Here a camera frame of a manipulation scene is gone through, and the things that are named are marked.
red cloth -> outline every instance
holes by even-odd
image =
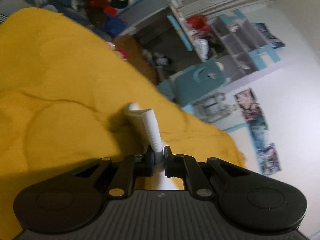
[[[193,29],[197,30],[197,33],[201,33],[201,37],[205,37],[210,26],[207,24],[207,17],[205,15],[196,15],[187,19],[187,23],[192,26]]]
[[[117,15],[117,9],[110,6],[110,2],[108,0],[90,0],[88,3],[91,7],[103,8],[104,13],[108,13],[115,17]]]
[[[128,59],[129,55],[128,55],[128,53],[126,52],[125,49],[117,49],[117,51],[119,51],[119,52],[122,54],[122,56],[123,56],[123,58],[124,58],[125,60]]]

fabric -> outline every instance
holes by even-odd
[[[124,24],[123,20],[118,17],[113,17],[106,13],[108,18],[107,22],[100,27],[100,30],[108,33],[112,38],[118,36],[127,26]]]
[[[174,154],[244,165],[228,134],[166,100],[103,39],[59,13],[10,16],[0,25],[0,58],[1,240],[21,232],[12,203],[23,188],[98,158],[143,152],[123,113],[130,102],[154,110]]]
[[[84,18],[83,16],[81,16],[77,12],[78,6],[81,7],[84,5],[84,0],[25,0],[25,2],[32,5],[32,6],[44,8],[47,10],[51,10],[51,11],[57,10],[58,12],[62,13],[64,16],[67,16],[70,19],[76,21],[77,23],[79,23],[83,26],[86,26],[88,29],[93,31],[95,34],[99,35],[105,41],[112,40],[112,37],[110,37],[107,33],[94,28],[94,26],[89,26],[89,24],[90,24],[89,20],[87,18]],[[66,8],[66,7],[70,7],[70,6],[76,10],[72,11],[72,9],[69,10]],[[114,10],[116,10],[116,9],[114,9],[110,6],[104,8],[105,13],[110,13],[112,15],[116,14],[116,11],[114,11]]]

bolt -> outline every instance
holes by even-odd
[[[109,190],[109,195],[113,197],[121,197],[124,195],[124,190],[120,188],[113,188]]]
[[[197,195],[200,197],[210,197],[212,195],[212,191],[207,188],[201,188],[197,190]]]

